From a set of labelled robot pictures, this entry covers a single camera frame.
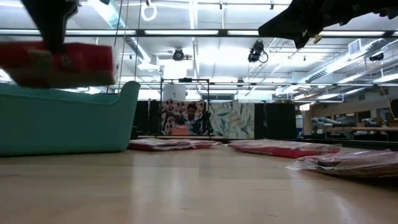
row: metal frame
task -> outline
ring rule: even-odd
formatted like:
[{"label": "metal frame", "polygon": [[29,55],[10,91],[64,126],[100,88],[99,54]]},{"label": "metal frame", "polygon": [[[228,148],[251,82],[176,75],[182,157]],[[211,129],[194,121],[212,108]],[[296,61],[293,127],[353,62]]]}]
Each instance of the metal frame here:
[{"label": "metal frame", "polygon": [[188,79],[182,79],[182,78],[161,78],[160,79],[160,106],[159,106],[159,110],[160,110],[160,123],[159,123],[159,129],[157,132],[156,136],[159,136],[162,134],[162,110],[163,110],[163,83],[165,81],[170,81],[167,83],[174,83],[174,81],[178,81],[176,83],[179,83],[179,85],[189,85],[192,84],[192,82],[196,82],[196,85],[203,85],[203,82],[207,82],[207,107],[206,107],[206,111],[209,110],[210,107],[210,80],[206,79],[206,78],[199,78],[199,79],[194,79],[194,78],[188,78]]},{"label": "metal frame", "polygon": [[[0,29],[0,35],[41,37],[37,29]],[[323,39],[398,38],[396,30],[324,30]],[[67,29],[66,37],[259,37],[256,29]]]},{"label": "metal frame", "polygon": [[[139,82],[141,85],[159,85],[163,84],[164,81],[168,79],[163,79],[161,82]],[[384,87],[398,87],[398,83],[270,83],[270,82],[259,82],[259,83],[229,83],[229,82],[210,82],[209,79],[199,79],[199,81],[207,80],[208,87],[210,85],[219,85],[219,86],[291,86],[291,85],[298,85],[298,86],[355,86],[355,87],[377,87],[377,86],[384,86]],[[206,84],[205,82],[196,82],[196,83],[174,83],[176,85],[203,85]]]}]

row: duct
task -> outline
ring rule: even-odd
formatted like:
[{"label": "duct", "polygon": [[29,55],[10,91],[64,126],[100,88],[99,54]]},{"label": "duct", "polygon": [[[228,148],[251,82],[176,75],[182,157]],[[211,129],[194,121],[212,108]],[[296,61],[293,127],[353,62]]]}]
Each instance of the duct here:
[{"label": "duct", "polygon": [[[123,18],[119,18],[119,12],[116,9],[115,2],[110,0],[108,5],[101,3],[99,0],[88,0],[91,6],[95,8],[98,14],[108,23],[113,29],[127,29],[126,22]],[[132,51],[139,57],[142,62],[150,62],[150,57],[142,49],[133,37],[122,37]]]},{"label": "duct", "polygon": [[[340,80],[338,83],[351,82],[351,81],[353,81],[353,80],[355,80],[355,79],[358,79],[358,78],[360,78],[360,77],[363,77],[363,76],[365,76],[365,75],[369,75],[369,74],[372,74],[372,73],[376,73],[376,72],[379,71],[379,70],[380,70],[380,71],[384,71],[384,73],[385,73],[385,72],[387,72],[387,71],[393,69],[393,68],[391,68],[391,67],[394,66],[394,65],[397,64],[397,63],[398,63],[398,58],[397,58],[397,59],[394,59],[394,60],[391,60],[390,62],[382,63],[380,66],[374,67],[374,68],[372,68],[372,69],[370,69],[370,70],[366,70],[366,71],[363,71],[363,72],[358,73],[358,74],[356,74],[356,75],[352,75],[352,76],[350,76],[350,77],[348,77],[348,78],[345,78],[345,79],[343,79],[343,80]],[[343,90],[344,90],[344,91],[345,91],[345,90],[355,90],[355,88],[348,87],[348,88],[344,88]],[[341,91],[341,88],[334,88],[334,89],[329,90],[329,92],[332,92],[332,93],[336,93],[336,91]],[[320,93],[323,93],[323,92],[325,92],[325,91],[324,91],[324,90],[317,90],[317,91],[314,91],[314,92],[309,93],[309,94],[307,94],[307,95],[296,96],[295,99],[298,100],[298,99],[309,98],[309,97],[312,97],[312,96],[315,96],[315,95],[319,95]]]},{"label": "duct", "polygon": [[[355,54],[350,54],[349,50],[341,53],[339,56],[327,61],[323,65],[320,65],[317,68],[314,68],[312,71],[308,72],[308,74],[301,79],[298,83],[310,83],[318,78],[324,77],[325,75],[329,75],[337,70],[340,70],[352,63],[357,62],[358,60],[362,60],[363,58],[370,57],[373,54],[377,53],[385,46],[394,43],[395,39],[377,39],[372,41],[369,44],[367,40],[361,39],[361,50]],[[290,93],[297,89],[297,86],[288,86],[283,88],[278,88],[275,93],[278,95]]]}]

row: window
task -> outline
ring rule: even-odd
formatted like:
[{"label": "window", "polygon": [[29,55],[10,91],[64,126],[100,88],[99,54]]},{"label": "window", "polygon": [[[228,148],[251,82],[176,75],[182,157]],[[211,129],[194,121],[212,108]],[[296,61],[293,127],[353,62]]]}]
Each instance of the window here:
[{"label": "window", "polygon": [[335,120],[341,121],[342,123],[356,124],[356,113],[339,114],[335,116]]},{"label": "window", "polygon": [[381,117],[384,121],[392,121],[394,119],[390,108],[377,109],[377,116]]},{"label": "window", "polygon": [[[207,100],[207,94],[202,94],[201,98]],[[234,94],[210,94],[210,100],[234,100]]]},{"label": "window", "polygon": [[358,112],[358,122],[362,123],[362,119],[366,119],[366,118],[372,118],[371,117],[371,111],[361,111]]},{"label": "window", "polygon": [[387,88],[382,88],[382,90],[380,90],[380,95],[381,96],[390,95],[390,91]]}]

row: red plastic bag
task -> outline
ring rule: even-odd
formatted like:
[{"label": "red plastic bag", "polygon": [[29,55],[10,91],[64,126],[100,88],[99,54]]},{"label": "red plastic bag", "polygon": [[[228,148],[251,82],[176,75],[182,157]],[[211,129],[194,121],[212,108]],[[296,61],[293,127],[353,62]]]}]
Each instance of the red plastic bag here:
[{"label": "red plastic bag", "polygon": [[115,83],[112,48],[64,44],[64,53],[51,54],[43,42],[0,44],[0,67],[22,86],[76,88]]},{"label": "red plastic bag", "polygon": [[171,151],[181,149],[208,149],[219,144],[216,141],[191,139],[135,139],[130,140],[129,149],[140,151]]},{"label": "red plastic bag", "polygon": [[397,178],[398,152],[385,150],[308,156],[295,159],[286,168],[343,177]]},{"label": "red plastic bag", "polygon": [[247,152],[270,156],[299,158],[316,156],[325,153],[337,153],[340,147],[307,142],[276,141],[276,140],[239,140],[232,141],[228,147],[237,152]]}]

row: mural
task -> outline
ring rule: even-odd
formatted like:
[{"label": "mural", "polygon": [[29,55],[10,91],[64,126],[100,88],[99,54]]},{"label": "mural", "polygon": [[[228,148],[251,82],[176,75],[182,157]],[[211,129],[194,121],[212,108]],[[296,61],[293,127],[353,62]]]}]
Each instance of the mural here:
[{"label": "mural", "polygon": [[216,136],[254,138],[254,103],[210,103],[211,125]]},{"label": "mural", "polygon": [[192,125],[203,114],[204,102],[162,102],[161,130],[164,135],[201,135]]}]

